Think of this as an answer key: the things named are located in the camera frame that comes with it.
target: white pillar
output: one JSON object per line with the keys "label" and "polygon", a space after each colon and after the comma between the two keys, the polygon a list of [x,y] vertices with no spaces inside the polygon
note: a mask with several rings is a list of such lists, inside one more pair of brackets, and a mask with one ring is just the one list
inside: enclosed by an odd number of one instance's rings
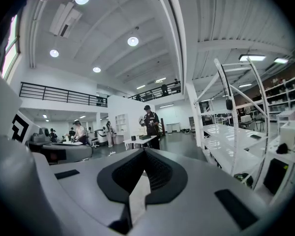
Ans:
{"label": "white pillar", "polygon": [[197,146],[201,147],[202,149],[205,149],[204,144],[202,144],[204,133],[203,133],[202,118],[199,116],[201,112],[200,106],[198,102],[194,104],[194,101],[197,99],[197,93],[192,82],[186,83],[186,89],[187,89],[189,100],[190,100],[193,120],[195,122]]}
{"label": "white pillar", "polygon": [[100,112],[96,113],[96,130],[102,129],[102,126],[100,124]]}

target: gray floor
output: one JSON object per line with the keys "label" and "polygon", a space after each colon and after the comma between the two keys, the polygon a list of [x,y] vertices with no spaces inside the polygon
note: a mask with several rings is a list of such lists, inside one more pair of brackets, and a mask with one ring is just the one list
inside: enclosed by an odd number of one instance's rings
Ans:
{"label": "gray floor", "polygon": [[[161,150],[184,155],[193,159],[207,161],[200,147],[197,147],[196,139],[192,134],[172,133],[163,136],[160,141]],[[125,151],[124,143],[113,147],[102,146],[94,149],[92,159],[108,156],[110,152],[121,153]]]}

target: black metal railing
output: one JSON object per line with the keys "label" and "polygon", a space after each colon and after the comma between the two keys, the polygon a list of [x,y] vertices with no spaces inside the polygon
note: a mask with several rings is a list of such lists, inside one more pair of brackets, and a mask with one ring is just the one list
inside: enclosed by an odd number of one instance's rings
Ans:
{"label": "black metal railing", "polygon": [[142,93],[138,93],[134,96],[128,97],[129,99],[138,100],[138,101],[149,101],[154,100],[157,98],[165,97],[171,94],[179,93],[181,92],[181,84],[180,81],[173,82],[170,84],[163,84],[162,86],[158,88],[154,88]]}
{"label": "black metal railing", "polygon": [[107,108],[107,99],[82,92],[21,82],[20,97],[53,100]]}

